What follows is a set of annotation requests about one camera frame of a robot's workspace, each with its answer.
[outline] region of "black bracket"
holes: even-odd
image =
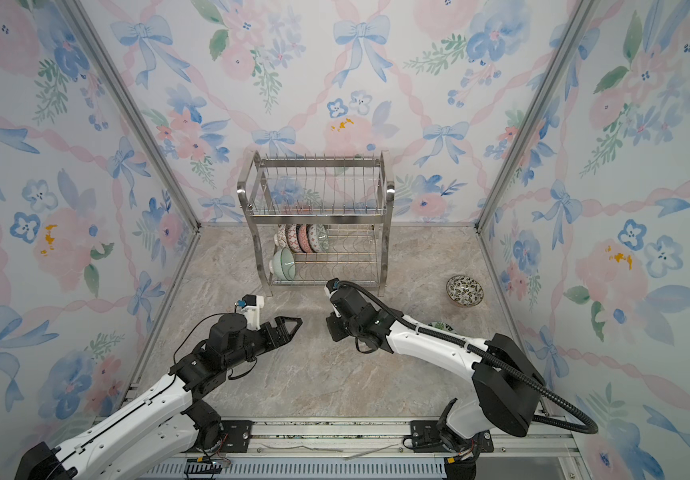
[[[251,440],[251,420],[223,420],[222,428],[227,438],[222,442],[222,453],[246,453]]]
[[[437,423],[437,420],[413,420],[409,422],[409,429],[412,432],[412,436],[407,438],[412,439],[412,449],[416,453],[449,451],[441,442],[441,435],[436,427]],[[492,436],[489,435],[488,431],[482,435],[481,452],[494,452]]]

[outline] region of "bowl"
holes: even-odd
[[[446,294],[459,306],[475,306],[484,300],[481,284],[467,275],[455,275],[446,282]]]
[[[273,237],[273,243],[276,246],[280,246],[281,248],[288,248],[289,244],[287,243],[287,226],[286,225],[279,225],[278,226],[278,231],[276,232],[275,236]]]
[[[307,241],[307,231],[312,225],[300,225],[300,229],[297,231],[297,241],[300,242],[300,248],[306,254],[311,254],[313,249]]]
[[[294,266],[294,255],[288,248],[282,248],[273,255],[270,263],[271,273],[279,280],[294,280],[297,268]]]
[[[321,224],[307,226],[307,242],[313,252],[325,254],[329,251],[329,234]]]
[[[299,227],[297,224],[287,225],[287,244],[292,252],[295,254],[302,254],[300,241],[297,239],[297,227]]]

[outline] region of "wallpaper panel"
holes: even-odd
[[[396,221],[477,218],[575,0],[84,2],[191,205],[247,154],[390,150]]]
[[[119,402],[189,236],[54,4],[0,0],[0,478]]]
[[[593,477],[690,478],[690,0],[603,0],[575,55],[487,240]]]

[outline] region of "metal corner post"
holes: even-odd
[[[599,0],[580,0],[578,2],[577,9],[567,24],[566,33],[564,33],[561,44],[556,49],[556,55],[551,60],[545,72],[545,77],[542,79],[542,84],[526,110],[523,124],[513,140],[513,147],[510,149],[508,158],[503,163],[502,170],[500,170],[499,175],[495,179],[494,186],[476,222],[476,230],[479,235],[481,235],[481,232],[484,231],[487,224],[494,217],[495,209],[503,193],[505,193],[505,189],[508,187],[509,179],[513,177],[513,172],[519,163],[519,159],[521,159],[526,150],[526,144],[532,137],[534,130],[537,129],[542,115],[548,108],[561,76],[566,72],[569,62],[574,58],[577,47],[582,40],[582,35],[585,33],[598,4]]]
[[[120,73],[110,59],[110,54],[100,40],[97,30],[91,23],[83,5],[81,5],[81,0],[59,0],[57,5],[73,32],[80,37],[81,43],[86,48],[92,63],[99,69],[103,79],[107,82],[108,90],[112,94],[113,99],[118,103],[121,113],[128,119],[132,131],[134,131],[142,143],[142,148],[153,164],[153,168],[160,175],[164,186],[169,190],[172,200],[185,216],[191,228],[197,230],[200,223],[193,208],[175,179],[174,171],[172,171],[166,159],[161,155],[153,134],[148,129],[142,113],[137,108],[137,104],[131,97],[129,90],[121,80]]]

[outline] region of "black and white floral bowl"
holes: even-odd
[[[484,300],[481,284],[467,275],[455,275],[446,282],[446,294],[459,306],[476,306]]]

